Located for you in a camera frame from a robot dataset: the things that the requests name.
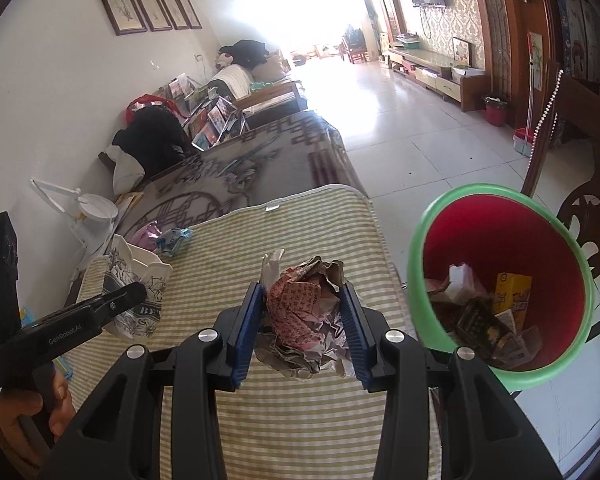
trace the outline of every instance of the wooden chair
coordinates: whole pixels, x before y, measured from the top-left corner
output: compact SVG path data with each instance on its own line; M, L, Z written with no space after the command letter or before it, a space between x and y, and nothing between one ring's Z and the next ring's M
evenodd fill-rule
M349 46L349 44L347 43L347 38L345 38L344 36L342 37L342 47L344 49L344 53L347 54L347 57L349 57L350 62L355 63L358 60L360 60L362 62L366 62L366 59L365 59L366 48L351 48Z
M598 248L598 252L588 260L593 277L596 278L600 275L600 97L563 73L555 62L548 64L545 77L547 82L555 81L556 87L552 90L551 85L548 85L544 102L552 106L548 113L543 114L542 126L534 140L522 193L533 196L536 190L557 116L569 121L592 139L593 176L568 195L560 206L557 217L569 228L575 216L580 223L577 243L582 247L593 242ZM591 328L589 340L599 334L600 321Z

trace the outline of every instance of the red bag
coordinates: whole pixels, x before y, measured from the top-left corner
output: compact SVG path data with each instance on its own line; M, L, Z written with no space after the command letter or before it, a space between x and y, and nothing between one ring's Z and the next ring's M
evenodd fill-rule
M158 97L157 95L144 94L142 97L139 97L138 99L131 101L129 103L129 106L126 107L126 112L125 112L126 124L130 124L134 118L134 113L137 112L140 108L143 108L143 107L139 107L137 109L134 109L135 104L140 104L140 105L144 105L144 106L153 106L156 103L165 105L169 110L171 110L171 113L179 115L183 119L190 118L190 116L183 115L182 112L180 111L180 109L178 108L178 105L176 103L174 103L173 101L171 101L170 99L165 99L164 97Z

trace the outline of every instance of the yellow box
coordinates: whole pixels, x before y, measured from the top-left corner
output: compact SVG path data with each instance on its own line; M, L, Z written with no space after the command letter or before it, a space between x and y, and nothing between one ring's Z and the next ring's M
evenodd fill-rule
M526 309L529 306L530 292L530 276L511 274L510 272L501 272L498 274L495 299L493 300L493 313L499 314L511 309L513 319L516 323L516 333L522 332Z

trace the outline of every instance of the patterned blanket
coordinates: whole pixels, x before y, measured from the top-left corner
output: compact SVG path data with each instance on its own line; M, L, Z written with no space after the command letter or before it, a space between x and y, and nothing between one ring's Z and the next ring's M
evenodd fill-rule
M266 124L141 184L118 234L153 220L163 231L217 218L326 184L363 191L338 131L311 110Z

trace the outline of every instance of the tile floor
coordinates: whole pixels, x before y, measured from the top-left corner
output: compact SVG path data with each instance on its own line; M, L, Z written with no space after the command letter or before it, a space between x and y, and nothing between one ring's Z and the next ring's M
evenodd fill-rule
M337 57L297 70L310 107L340 131L403 280L411 236L432 200L471 182L521 189L528 159L513 149L511 129L491 126L483 113L462 113L376 62L351 65ZM534 199L556 214L592 172L590 144L570 142L549 153ZM561 375L524 391L518 402L568 471L600 436L600 336Z

